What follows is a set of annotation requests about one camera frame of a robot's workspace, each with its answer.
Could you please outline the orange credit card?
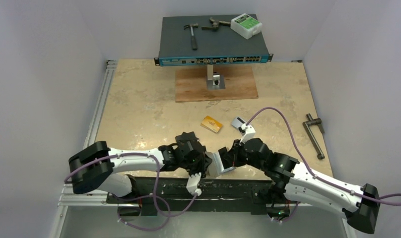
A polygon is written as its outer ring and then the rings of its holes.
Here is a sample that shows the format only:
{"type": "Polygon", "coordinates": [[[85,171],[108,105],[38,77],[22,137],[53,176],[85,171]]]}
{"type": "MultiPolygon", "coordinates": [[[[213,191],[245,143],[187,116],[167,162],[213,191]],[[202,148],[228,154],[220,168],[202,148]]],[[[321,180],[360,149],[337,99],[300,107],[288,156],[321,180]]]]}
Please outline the orange credit card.
{"type": "Polygon", "coordinates": [[[222,127],[223,124],[217,121],[216,119],[206,116],[200,123],[200,125],[214,133],[218,133],[222,127]]]}

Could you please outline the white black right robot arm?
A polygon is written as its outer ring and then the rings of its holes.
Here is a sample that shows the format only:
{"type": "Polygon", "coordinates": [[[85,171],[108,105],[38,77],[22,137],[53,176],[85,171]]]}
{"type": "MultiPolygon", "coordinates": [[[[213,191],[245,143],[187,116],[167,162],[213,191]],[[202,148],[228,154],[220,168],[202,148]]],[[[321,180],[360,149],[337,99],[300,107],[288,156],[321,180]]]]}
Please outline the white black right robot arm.
{"type": "Polygon", "coordinates": [[[289,155],[274,152],[259,138],[246,143],[234,140],[230,149],[219,149],[225,169],[249,165],[264,172],[275,185],[268,189],[273,201],[284,198],[310,204],[330,211],[354,229],[374,234],[380,204],[375,186],[354,185],[308,170],[305,163],[289,155]]]}

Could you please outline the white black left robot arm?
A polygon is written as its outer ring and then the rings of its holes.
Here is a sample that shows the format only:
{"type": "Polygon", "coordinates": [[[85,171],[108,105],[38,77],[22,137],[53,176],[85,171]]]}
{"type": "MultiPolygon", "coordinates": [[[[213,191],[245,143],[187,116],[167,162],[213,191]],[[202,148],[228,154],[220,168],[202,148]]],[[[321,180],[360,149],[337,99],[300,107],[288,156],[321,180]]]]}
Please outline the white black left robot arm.
{"type": "Polygon", "coordinates": [[[138,189],[135,179],[124,172],[183,169],[188,173],[188,193],[200,196],[199,182],[206,176],[212,158],[194,132],[183,132],[175,139],[175,143],[143,151],[115,149],[106,141],[97,141],[69,158],[70,173],[65,183],[72,184],[75,194],[102,190],[131,203],[137,199],[138,189]]]}

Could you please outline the grey card holder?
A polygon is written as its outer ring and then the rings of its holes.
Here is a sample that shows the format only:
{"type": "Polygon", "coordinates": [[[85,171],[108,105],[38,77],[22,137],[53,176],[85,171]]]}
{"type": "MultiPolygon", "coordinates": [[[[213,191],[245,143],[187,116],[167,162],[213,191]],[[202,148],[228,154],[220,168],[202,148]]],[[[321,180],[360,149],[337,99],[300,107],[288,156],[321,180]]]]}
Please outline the grey card holder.
{"type": "Polygon", "coordinates": [[[211,164],[207,168],[207,175],[210,177],[216,178],[218,176],[227,174],[231,171],[236,170],[235,166],[229,166],[227,168],[224,167],[224,163],[221,159],[221,156],[218,152],[206,152],[205,155],[212,159],[211,164]]]}

